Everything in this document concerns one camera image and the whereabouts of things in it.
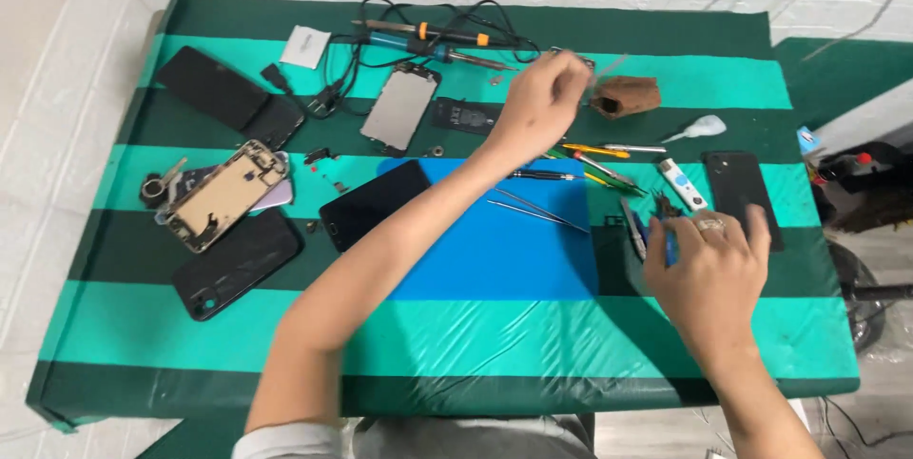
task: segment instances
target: teal stripe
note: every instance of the teal stripe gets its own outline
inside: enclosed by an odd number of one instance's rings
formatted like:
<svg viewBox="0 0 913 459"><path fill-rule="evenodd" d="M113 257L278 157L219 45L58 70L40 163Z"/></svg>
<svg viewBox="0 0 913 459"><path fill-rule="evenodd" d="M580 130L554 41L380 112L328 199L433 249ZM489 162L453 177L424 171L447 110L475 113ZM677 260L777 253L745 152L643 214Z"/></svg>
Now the teal stripe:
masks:
<svg viewBox="0 0 913 459"><path fill-rule="evenodd" d="M201 324L168 285L67 281L62 300L77 301L68 331L56 351L42 348L39 358L258 372L282 313L297 295L253 290ZM700 377L664 318L655 300L637 297L387 301L352 338L343 370L405 377ZM762 298L752 324L773 377L858 375L839 298Z"/></svg>
<svg viewBox="0 0 913 459"><path fill-rule="evenodd" d="M221 60L226 65L256 79L265 88L278 92L260 77L260 70L269 63L279 61L284 41L267 39L225 39L192 36L165 36L159 52L158 64L162 65L189 45ZM462 49L467 54L496 59L523 68L505 50ZM589 54L596 61L599 71L619 58L618 54ZM350 57L350 46L332 44L328 57L330 67L341 72ZM405 53L381 47L365 49L363 59L369 64L380 64L405 57ZM464 63L436 64L444 76L437 89L437 96L467 99L480 103L503 103L507 97L509 78L515 72L502 72L505 81L492 86L486 80L491 70ZM286 65L283 71L299 95L314 95L324 82L321 69ZM390 76L391 68L361 68L358 81L350 97L373 99ZM783 81L780 64L774 60L723 58L714 56L629 56L613 75L656 77L662 94L663 107L672 108L754 108L791 109L789 93ZM152 82L152 72L146 70L140 78L140 87Z"/></svg>
<svg viewBox="0 0 913 459"><path fill-rule="evenodd" d="M111 151L108 167L102 175L101 184L93 209L118 209L125 211L144 210L137 196L139 185L149 172L162 172L187 157L185 169L199 166L218 165L228 159L233 151L211 148L178 148L159 146L115 145ZM351 187L360 186L376 177L378 165L385 157L340 156L339 159L323 160L316 164L317 172L311 172L303 165L304 155L292 153L291 179L296 199L292 205L284 206L287 216L296 219L317 219L318 209L338 196L332 183L340 181ZM650 191L659 190L679 207L684 208L679 196L659 174L651 163L604 163L622 174L632 177L637 184ZM698 191L712 203L707 171L701 163L679 165L691 179ZM821 225L812 199L805 166L802 164L761 165L764 182L770 192L770 203L781 227L816 227ZM590 223L602 225L604 216L621 216L618 192L587 182L587 201L590 208ZM641 213L644 220L655 209L652 198L629 198L631 208Z"/></svg>

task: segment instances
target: table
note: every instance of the table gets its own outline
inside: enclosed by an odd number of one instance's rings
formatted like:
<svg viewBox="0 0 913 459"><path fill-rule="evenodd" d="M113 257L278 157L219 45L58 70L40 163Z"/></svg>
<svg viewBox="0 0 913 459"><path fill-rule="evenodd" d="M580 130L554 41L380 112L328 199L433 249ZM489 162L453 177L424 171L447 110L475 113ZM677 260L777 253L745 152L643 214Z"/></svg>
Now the table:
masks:
<svg viewBox="0 0 913 459"><path fill-rule="evenodd" d="M348 186L374 177L383 158L358 133L363 117L339 112L308 121L288 142L297 199L284 208L302 231L305 251L212 320L189 318L170 286L190 253L136 196L146 172L181 156L186 167L221 163L243 138L198 113L152 79L179 47L191 45L252 79L280 56L296 24L350 31L352 3L285 0L172 0L98 188L29 388L28 404L58 427L87 417L208 417L244 408L256 388L269 338L283 310L336 257L325 234L304 234L317 209ZM658 79L662 107L607 121L581 110L574 142L651 145L695 118L715 114L718 137L669 144L697 189L710 196L700 154L750 150L758 156L786 251L770 257L770 278L753 319L761 354L784 394L806 397L858 387L853 347L835 270L796 143L798 123L766 15L507 7L516 29L543 49L574 49L600 65L629 57L614 72ZM445 20L447 10L415 8L416 20ZM369 48L366 60L397 58ZM474 50L507 60L498 50ZM333 44L331 68L348 46ZM509 77L440 65L437 96L503 103ZM319 74L285 68L309 100ZM354 112L371 106L388 69L363 68L350 94ZM419 126L408 156L443 146L466 157L482 137ZM328 146L341 158L303 168L303 155ZM677 196L651 155L609 165L648 190ZM641 265L623 227L617 194L588 183L592 245L599 275L590 300L388 300L346 352L342 412L379 414L534 414L677 407L714 402L709 384L674 329L647 296ZM647 212L648 199L632 199Z"/></svg>

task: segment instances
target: floor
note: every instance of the floor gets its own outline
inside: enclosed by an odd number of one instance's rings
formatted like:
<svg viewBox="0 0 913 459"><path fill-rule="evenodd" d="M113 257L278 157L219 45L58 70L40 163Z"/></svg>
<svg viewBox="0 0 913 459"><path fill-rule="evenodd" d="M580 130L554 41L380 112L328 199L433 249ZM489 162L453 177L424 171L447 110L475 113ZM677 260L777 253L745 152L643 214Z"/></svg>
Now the floor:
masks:
<svg viewBox="0 0 913 459"><path fill-rule="evenodd" d="M121 73L135 79L143 56L133 51L130 65L122 65ZM81 226L74 229L78 232ZM859 255L882 283L913 280L913 227L837 238ZM889 328L881 344L860 358L860 391L834 397L856 420L869 441L890 431L913 429L913 391L909 388L909 380L913 379L913 303L895 305L889 310L888 319ZM30 371L6 368L28 362L34 364L34 354L12 353L0 357L0 364L5 367L0 370L0 401L24 397L29 379L6 376L5 372ZM844 457L827 434L821 403L803 400L801 404L826 456ZM175 420L108 419L84 426L77 434L63 436L46 431L46 425L34 414L20 411L21 405L16 409L0 410L0 456L10 459L130 459L176 424ZM901 438L874 450L864 449L849 424L833 410L831 423L836 435L846 441L845 448L852 459L900 457L905 454L902 451L913 445L913 438ZM23 443L29 446L17 446ZM602 459L700 459L708 448L719 449L727 458L735 457L728 447L728 433L719 408L641 410L596 416L596 452Z"/></svg>

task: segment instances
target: tweezers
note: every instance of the tweezers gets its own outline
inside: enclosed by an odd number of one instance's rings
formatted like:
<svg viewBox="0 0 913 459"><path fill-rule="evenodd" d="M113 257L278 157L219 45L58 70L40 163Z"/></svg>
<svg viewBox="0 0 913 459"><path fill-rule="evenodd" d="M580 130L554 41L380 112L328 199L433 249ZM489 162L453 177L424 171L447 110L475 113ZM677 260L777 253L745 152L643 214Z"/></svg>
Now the tweezers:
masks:
<svg viewBox="0 0 913 459"><path fill-rule="evenodd" d="M534 212L532 212L532 211L528 211L528 210L523 209L523 208L518 208L518 207L516 207L516 206L511 206L511 205L509 205L509 204L505 204L505 203L503 203L503 202L498 202L497 200L492 200L492 199L490 199L490 198L487 199L488 202L490 202L490 203L492 203L492 204L495 204L496 206L500 206L500 207L502 207L502 208L513 209L513 210L515 210L515 211L519 211L519 212L521 212L521 213L525 213L525 214L527 214L527 215L530 215L530 216L533 216L533 217L536 217L536 218L540 218L540 219L542 219L542 220L549 220L549 221L553 221L553 222L555 222L555 223L560 223L560 224L566 225L566 226L568 226L568 227L573 227L573 228L575 228L577 231L581 231L581 232L585 232L585 233L587 233L587 234L590 234L590 231L584 229L583 227L580 227L580 226L578 226L578 225L575 225L575 224L571 223L570 221L565 220L565 219L559 217L558 215L555 215L554 213L550 213L549 211L547 211L547 210L545 210L545 209L543 209L543 208L540 208L539 206L533 204L533 203L530 202L529 200L524 200L523 198L520 198L519 196L516 196L516 195L514 195L514 194L512 194L512 193L509 193L509 192L507 192L507 191L504 191L503 189L498 188L498 187L494 188L494 190L495 190L497 193L500 193L501 195L509 196L510 198L513 198L514 200L518 201L518 202L521 203L521 204L524 204L524 205L529 206L529 207L531 207L531 208L533 208L533 209L536 209L537 211L539 211L539 213L534 213Z"/></svg>

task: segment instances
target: ring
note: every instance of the ring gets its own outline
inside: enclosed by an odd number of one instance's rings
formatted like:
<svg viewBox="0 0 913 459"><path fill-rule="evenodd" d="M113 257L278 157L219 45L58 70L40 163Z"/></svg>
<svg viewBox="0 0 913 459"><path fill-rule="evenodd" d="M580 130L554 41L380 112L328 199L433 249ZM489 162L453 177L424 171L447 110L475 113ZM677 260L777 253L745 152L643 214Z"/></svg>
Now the ring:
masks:
<svg viewBox="0 0 913 459"><path fill-rule="evenodd" d="M695 226L698 227L698 231L723 231L726 229L726 224L720 219L698 220L695 222Z"/></svg>

